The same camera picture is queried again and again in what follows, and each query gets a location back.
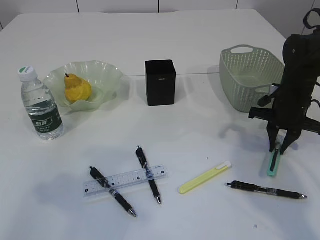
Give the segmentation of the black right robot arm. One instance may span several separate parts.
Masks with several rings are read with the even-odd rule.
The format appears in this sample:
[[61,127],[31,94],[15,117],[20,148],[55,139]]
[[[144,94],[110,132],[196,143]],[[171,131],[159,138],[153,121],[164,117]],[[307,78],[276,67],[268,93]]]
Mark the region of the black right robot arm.
[[315,31],[310,35],[291,35],[284,43],[282,55],[285,68],[281,83],[272,94],[259,99],[248,116],[268,122],[270,152],[276,147],[279,130],[286,131],[281,155],[300,138],[302,131],[320,132],[319,121],[307,117],[320,76],[320,34]]

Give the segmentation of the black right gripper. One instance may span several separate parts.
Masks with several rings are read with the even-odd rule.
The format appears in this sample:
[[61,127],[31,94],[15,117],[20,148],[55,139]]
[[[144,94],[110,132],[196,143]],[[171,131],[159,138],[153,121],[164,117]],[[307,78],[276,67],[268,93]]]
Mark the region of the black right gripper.
[[300,138],[301,131],[320,133],[320,122],[307,117],[310,105],[318,100],[312,98],[318,82],[303,86],[285,87],[281,85],[273,93],[274,98],[265,107],[252,107],[249,111],[250,119],[267,121],[267,134],[269,137],[269,152],[276,147],[279,130],[286,130],[284,141],[280,148],[283,155],[287,148]]

